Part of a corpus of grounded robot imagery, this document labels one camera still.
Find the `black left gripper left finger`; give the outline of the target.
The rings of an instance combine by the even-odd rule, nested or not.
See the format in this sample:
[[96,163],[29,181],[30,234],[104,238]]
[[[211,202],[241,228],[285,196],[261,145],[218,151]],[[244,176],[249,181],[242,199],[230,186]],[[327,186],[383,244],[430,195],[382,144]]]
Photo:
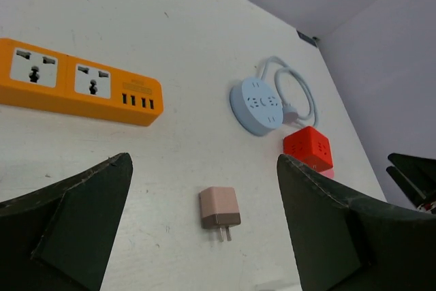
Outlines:
[[2,290],[100,290],[131,185],[129,153],[1,203]]

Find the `red cube socket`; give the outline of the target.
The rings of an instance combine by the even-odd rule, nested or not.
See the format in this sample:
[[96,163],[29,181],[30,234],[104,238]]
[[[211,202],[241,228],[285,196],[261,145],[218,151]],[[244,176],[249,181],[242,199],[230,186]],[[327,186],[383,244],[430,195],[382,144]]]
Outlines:
[[316,172],[333,168],[329,139],[314,127],[304,127],[283,139],[283,153]]

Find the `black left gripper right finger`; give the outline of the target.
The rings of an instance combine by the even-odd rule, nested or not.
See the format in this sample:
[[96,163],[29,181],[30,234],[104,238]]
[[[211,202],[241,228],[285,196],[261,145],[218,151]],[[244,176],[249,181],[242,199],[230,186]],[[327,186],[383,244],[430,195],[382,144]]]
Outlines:
[[303,290],[434,290],[435,216],[382,202],[277,160]]

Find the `orange power strip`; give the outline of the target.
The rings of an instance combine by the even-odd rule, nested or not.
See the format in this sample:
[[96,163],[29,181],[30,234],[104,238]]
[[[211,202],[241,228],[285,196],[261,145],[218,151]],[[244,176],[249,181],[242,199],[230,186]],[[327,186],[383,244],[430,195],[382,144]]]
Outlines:
[[1,104],[141,126],[164,111],[154,78],[5,37]]

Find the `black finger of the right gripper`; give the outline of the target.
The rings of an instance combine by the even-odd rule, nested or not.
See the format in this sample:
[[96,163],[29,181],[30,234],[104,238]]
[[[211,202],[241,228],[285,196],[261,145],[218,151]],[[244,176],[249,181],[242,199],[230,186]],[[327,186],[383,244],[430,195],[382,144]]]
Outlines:
[[391,153],[386,172],[417,209],[435,209],[435,160]]

